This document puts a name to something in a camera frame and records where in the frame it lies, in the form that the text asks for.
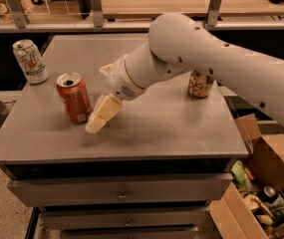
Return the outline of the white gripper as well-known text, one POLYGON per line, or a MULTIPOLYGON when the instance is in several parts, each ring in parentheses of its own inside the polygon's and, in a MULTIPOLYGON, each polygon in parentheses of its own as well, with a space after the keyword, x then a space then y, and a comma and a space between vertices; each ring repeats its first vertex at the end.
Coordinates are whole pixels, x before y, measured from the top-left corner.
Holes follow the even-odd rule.
POLYGON ((131 101, 145 92, 145 89, 138 87, 131 79, 126 67, 127 57, 127 55, 123 55, 113 64, 99 68, 99 72, 107 77, 107 88, 112 95, 100 95, 98 97, 85 126, 86 132, 98 132, 121 111, 122 100, 131 101))

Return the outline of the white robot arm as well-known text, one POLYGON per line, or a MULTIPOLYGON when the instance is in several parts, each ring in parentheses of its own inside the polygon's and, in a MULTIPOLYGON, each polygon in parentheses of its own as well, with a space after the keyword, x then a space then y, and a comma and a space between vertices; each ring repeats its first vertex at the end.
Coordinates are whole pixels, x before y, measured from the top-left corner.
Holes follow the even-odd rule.
POLYGON ((122 108, 158 82, 197 70, 284 126, 284 60, 226 43, 178 13, 158 16, 147 41, 103 66, 107 96, 101 95, 86 124, 95 133, 122 108))

